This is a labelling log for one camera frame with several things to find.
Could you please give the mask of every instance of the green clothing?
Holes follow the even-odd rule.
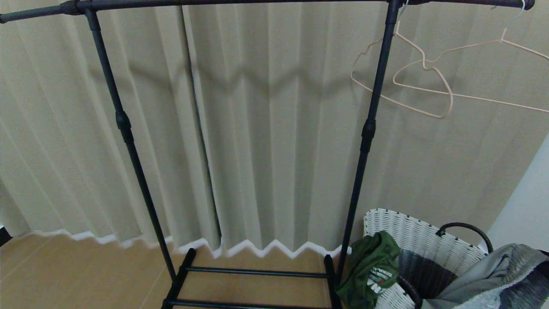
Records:
[[[385,231],[366,236],[351,248],[349,274],[336,293],[348,309],[372,309],[379,294],[396,283],[400,249]]]

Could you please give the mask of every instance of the beige hanger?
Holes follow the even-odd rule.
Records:
[[[519,49],[522,49],[522,50],[525,50],[529,53],[532,53],[534,55],[537,55],[537,56],[540,56],[542,57],[543,59],[546,59],[549,61],[549,57],[547,55],[544,55],[542,53],[539,53],[533,49],[529,49],[529,48],[526,48],[524,46],[521,46],[521,45],[518,45],[518,44],[515,44],[513,42],[510,42],[510,41],[507,41],[505,40],[505,33],[507,32],[507,27],[508,25],[517,17],[519,17],[522,12],[524,11],[524,7],[525,7],[525,2],[524,0],[522,0],[522,3],[523,3],[523,6],[522,6],[522,10],[520,11],[520,13],[518,13],[517,16],[513,17],[510,21],[507,22],[507,24],[505,25],[505,28],[503,29],[503,33],[501,35],[501,38],[497,39],[497,40],[491,40],[491,41],[487,41],[487,42],[483,42],[483,43],[477,43],[477,44],[471,44],[471,45],[465,45],[465,46],[462,46],[462,47],[456,47],[456,48],[452,48],[452,49],[449,49],[443,53],[441,53],[436,59],[434,60],[427,60],[427,62],[430,62],[430,63],[435,63],[437,62],[440,57],[442,57],[444,54],[447,54],[447,53],[450,53],[450,52],[453,52],[453,51],[458,51],[460,49],[465,49],[465,48],[470,48],[470,47],[476,47],[476,46],[483,46],[483,45],[488,45],[488,44],[493,44],[493,43],[505,43],[505,44],[508,44],[508,45],[511,45],[513,47],[517,47]],[[530,109],[532,111],[537,111],[537,112],[544,112],[544,113],[549,113],[549,110],[547,109],[541,109],[541,108],[536,108],[536,107],[530,107],[530,106],[525,106],[525,105],[521,105],[521,104],[515,104],[515,103],[509,103],[509,102],[504,102],[504,101],[499,101],[499,100],[492,100],[492,99],[487,99],[487,98],[481,98],[481,97],[475,97],[475,96],[468,96],[468,95],[459,95],[459,94],[456,94],[456,93],[451,93],[451,92],[444,92],[444,91],[437,91],[437,90],[431,90],[431,89],[425,89],[425,88],[421,88],[421,87],[415,87],[415,86],[410,86],[410,85],[405,85],[405,84],[401,84],[399,82],[396,81],[396,77],[397,75],[403,71],[404,69],[416,64],[416,63],[419,63],[419,62],[422,62],[423,64],[423,68],[425,69],[425,56],[423,57],[422,60],[418,60],[418,61],[415,61],[415,62],[412,62],[406,66],[404,66],[403,68],[401,68],[400,70],[398,70],[396,72],[396,74],[393,76],[393,83],[395,85],[399,85],[399,86],[402,86],[402,87],[406,87],[406,88],[411,88],[411,89],[415,89],[415,90],[422,90],[422,91],[428,91],[428,92],[432,92],[432,93],[439,93],[439,94],[442,94],[442,95],[448,95],[448,94],[451,94],[453,96],[457,96],[457,97],[464,97],[464,98],[471,98],[471,99],[475,99],[475,100],[480,100],[480,101],[487,101],[487,102],[492,102],[492,103],[499,103],[499,104],[504,104],[504,105],[509,105],[509,106],[515,106],[515,107],[520,107],[520,108],[526,108],[526,109]]]
[[[444,83],[444,86],[446,86],[446,89],[448,92],[439,92],[439,93],[443,93],[443,94],[446,94],[446,95],[449,95],[450,97],[450,103],[448,104],[448,109],[447,111],[442,114],[442,115],[435,115],[435,114],[432,114],[432,113],[429,113],[429,112],[426,112],[426,111],[422,111],[421,109],[418,109],[418,108],[415,108],[415,107],[411,107],[411,106],[408,106],[408,105],[405,105],[403,103],[400,103],[396,100],[393,100],[387,96],[384,96],[384,95],[381,95],[382,98],[392,102],[392,103],[395,103],[395,104],[398,104],[402,107],[405,107],[405,108],[408,108],[408,109],[411,109],[412,111],[414,112],[418,112],[418,113],[422,113],[424,115],[427,115],[427,116],[430,116],[430,117],[434,117],[434,118],[438,118],[438,119],[442,119],[446,116],[448,116],[450,114],[450,112],[452,112],[452,107],[453,107],[453,93],[452,93],[452,89],[450,88],[450,85],[448,84],[448,82],[446,81],[446,79],[444,78],[444,76],[442,75],[442,73],[440,72],[439,69],[437,69],[436,67],[432,67],[432,68],[427,68],[427,66],[425,65],[425,52],[419,47],[417,46],[416,44],[414,44],[412,41],[410,41],[409,39],[405,38],[404,36],[402,36],[400,33],[399,33],[399,28],[400,28],[400,19],[402,18],[402,14],[404,13],[404,10],[406,9],[406,7],[408,6],[408,1],[406,1],[406,3],[404,4],[404,7],[402,8],[402,12],[400,13],[400,16],[399,16],[399,19],[398,21],[396,22],[396,30],[395,30],[395,36],[400,38],[401,40],[403,40],[404,42],[408,43],[409,45],[411,45],[414,49],[416,49],[417,51],[419,51],[422,55],[422,60],[420,61],[417,61],[417,62],[414,62],[414,63],[418,63],[418,62],[421,62],[423,61],[423,70],[425,71],[435,71],[438,76],[440,77],[440,79],[442,80],[442,82]],[[351,69],[351,79],[359,84],[360,86],[362,86],[364,89],[370,91],[370,92],[373,92],[371,88],[369,88],[368,86],[364,85],[363,83],[359,82],[358,80],[356,80],[353,76],[353,73],[355,71],[355,66],[356,66],[356,63],[358,62],[358,60],[360,59],[360,57],[366,55],[368,53],[368,50],[370,49],[370,47],[372,47],[373,45],[375,44],[378,44],[380,43],[382,40],[377,40],[377,41],[374,41],[372,42],[370,45],[368,45],[368,47],[366,47],[366,50],[361,52],[360,54],[358,54],[358,57],[356,58],[355,62],[353,63],[352,65],[352,69]]]

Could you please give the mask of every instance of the black garment rack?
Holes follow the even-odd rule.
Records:
[[[340,0],[340,2],[372,2],[372,1],[384,1],[384,0]],[[497,5],[504,7],[521,8],[524,5],[524,9],[528,10],[534,6],[535,0],[409,0],[408,5],[423,4],[428,2],[452,2],[452,3],[469,3],[469,4],[484,4],[484,5]],[[115,109],[116,125],[122,133],[122,137],[128,152],[130,153],[130,159],[133,164],[139,187],[143,194],[147,210],[152,221],[156,237],[160,244],[162,255],[166,262],[166,267],[171,277],[171,288],[166,295],[166,299],[162,304],[162,309],[172,309],[174,306],[192,306],[192,307],[205,307],[205,308],[234,308],[234,309],[287,309],[287,308],[303,308],[303,309],[320,309],[312,307],[299,307],[299,306],[277,306],[277,305],[257,305],[257,304],[236,304],[227,302],[209,302],[209,301],[197,301],[179,299],[178,295],[183,287],[183,282],[188,272],[213,272],[213,273],[229,273],[229,274],[250,274],[250,275],[269,275],[269,276],[283,276],[283,277],[304,277],[304,278],[320,278],[328,281],[328,289],[330,294],[330,300],[333,309],[341,309],[340,300],[335,293],[335,287],[341,281],[341,275],[343,272],[343,266],[345,264],[345,257],[347,255],[347,248],[349,246],[349,240],[351,237],[352,224],[355,220],[356,206],[358,203],[358,196],[362,186],[362,179],[364,177],[364,170],[366,167],[366,160],[368,153],[372,145],[372,140],[376,132],[376,113],[379,105],[379,98],[381,95],[383,80],[385,78],[385,70],[387,68],[387,62],[389,59],[389,51],[391,49],[391,41],[393,39],[394,27],[397,20],[399,8],[406,3],[406,0],[385,0],[388,2],[387,16],[385,20],[385,31],[383,33],[383,41],[381,46],[381,52],[379,55],[379,61],[376,71],[376,78],[374,81],[374,87],[372,92],[372,98],[368,110],[368,117],[362,128],[362,141],[360,144],[360,156],[358,158],[358,164],[356,168],[355,182],[352,188],[351,202],[349,206],[349,212],[347,215],[347,222],[345,225],[345,231],[343,236],[343,242],[341,244],[341,254],[338,263],[337,272],[334,270],[332,258],[327,255],[324,258],[324,266],[326,273],[303,273],[303,272],[279,272],[279,271],[259,271],[252,269],[228,269],[228,268],[210,268],[210,267],[193,267],[192,262],[196,255],[195,249],[190,249],[179,271],[176,273],[173,263],[168,252],[166,241],[160,228],[160,222],[156,215],[153,199],[151,198],[147,180],[143,173],[141,162],[139,161],[139,155],[135,147],[133,140],[133,134],[131,130],[130,119],[124,112],[122,102],[118,90],[116,89],[116,83],[111,70],[109,58],[107,56],[107,50],[105,49],[105,43],[103,42],[103,36],[101,35],[101,28],[99,26],[99,20],[97,19],[97,11],[111,10],[111,9],[124,9],[124,8],[144,8],[144,7],[165,7],[171,5],[205,5],[205,4],[241,4],[241,3],[287,3],[287,2],[336,2],[333,0],[72,0],[64,2],[60,5],[54,5],[50,7],[43,7],[37,9],[23,10],[19,12],[0,14],[0,24],[7,23],[9,21],[22,20],[28,18],[35,18],[41,16],[66,14],[66,15],[85,15],[88,19],[89,29],[93,34],[93,39],[99,55],[99,61],[103,67],[103,74],[107,81],[110,96],[113,100]]]

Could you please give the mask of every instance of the tan floor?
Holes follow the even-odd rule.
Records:
[[[173,254],[179,266],[184,255]],[[136,241],[122,249],[95,239],[30,234],[0,249],[0,308],[160,308],[170,278],[160,249]],[[307,250],[290,259],[278,249],[265,258],[250,250],[212,258],[198,249],[194,266],[324,272],[323,257]],[[322,279],[189,273],[180,298],[329,307]]]

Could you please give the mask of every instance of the beige curtain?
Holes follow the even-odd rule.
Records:
[[[2,11],[30,5],[39,4],[10,2]],[[385,10],[385,3],[304,3],[99,13],[166,235],[215,246],[217,215],[227,247],[246,239],[258,248],[276,239],[291,250],[307,241],[328,250],[340,244],[370,98],[349,74],[357,54],[381,38]],[[406,9],[401,32],[434,58],[498,38],[518,12],[429,3]],[[511,24],[508,39],[548,52],[547,13],[549,3],[538,2]],[[152,239],[86,19],[52,16],[0,31],[1,179],[10,205],[31,229]],[[377,57],[357,70],[370,85]],[[416,59],[395,39],[384,94],[442,112],[447,97],[390,83]],[[517,49],[480,47],[437,66],[456,93],[549,108],[547,63]],[[443,89],[417,67],[404,80]],[[462,98],[437,120],[382,100],[355,237],[375,207],[487,230],[547,121]]]

